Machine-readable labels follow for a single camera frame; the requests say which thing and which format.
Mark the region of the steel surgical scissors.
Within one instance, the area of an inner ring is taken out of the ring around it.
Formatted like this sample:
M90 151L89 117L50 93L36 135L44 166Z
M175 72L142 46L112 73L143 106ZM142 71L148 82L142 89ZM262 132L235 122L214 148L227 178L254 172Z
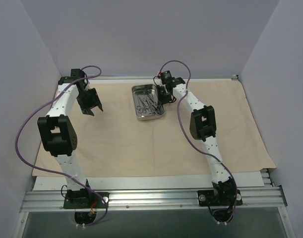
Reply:
M137 97L138 106L136 109L138 110L138 113L141 115L147 115L151 113L151 106L146 101L145 98L141 98L140 96Z

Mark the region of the steel instrument tray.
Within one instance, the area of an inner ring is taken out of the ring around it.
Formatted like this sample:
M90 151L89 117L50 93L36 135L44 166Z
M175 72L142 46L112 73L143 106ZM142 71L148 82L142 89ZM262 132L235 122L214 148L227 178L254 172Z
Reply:
M164 108L163 105L158 102L158 97L157 97L157 87L154 84L142 84L142 85L134 85L131 88L132 92L132 97L133 97L133 103L134 103L134 109L135 109L135 114L138 120L154 120L162 117L164 115ZM158 107L161 111L160 115L155 115L152 112L147 114L147 115L141 115L138 113L138 110L136 107L138 106L138 101L137 97L140 96L141 98L144 98L144 96L148 94L153 101L158 104Z

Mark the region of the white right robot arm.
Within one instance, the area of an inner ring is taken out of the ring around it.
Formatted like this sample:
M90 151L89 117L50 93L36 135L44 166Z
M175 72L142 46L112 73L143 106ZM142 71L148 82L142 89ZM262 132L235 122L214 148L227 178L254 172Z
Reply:
M225 166L219 151L216 135L215 111L212 106L202 103L187 87L187 83L182 78L169 77L161 80L159 99L169 101L169 97L177 100L177 115L182 132L190 145L200 154L204 155L211 172L213 185L213 200L220 205L225 204L230 199L237 198L237 185L234 176ZM184 106L190 113L189 133L193 140L201 144L201 149L197 148L192 139L187 135L181 119L180 106Z

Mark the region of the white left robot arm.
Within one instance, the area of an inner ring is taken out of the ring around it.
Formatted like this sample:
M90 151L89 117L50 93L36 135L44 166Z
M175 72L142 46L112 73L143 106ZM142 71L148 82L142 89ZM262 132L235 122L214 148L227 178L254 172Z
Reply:
M37 125L45 151L59 163L67 181L65 198L74 199L81 208L92 204L89 183L77 160L78 139L69 119L74 103L84 115L93 116L93 109L103 108L96 89L89 86L84 69L72 69L70 76L61 77L55 101L46 116L38 118Z

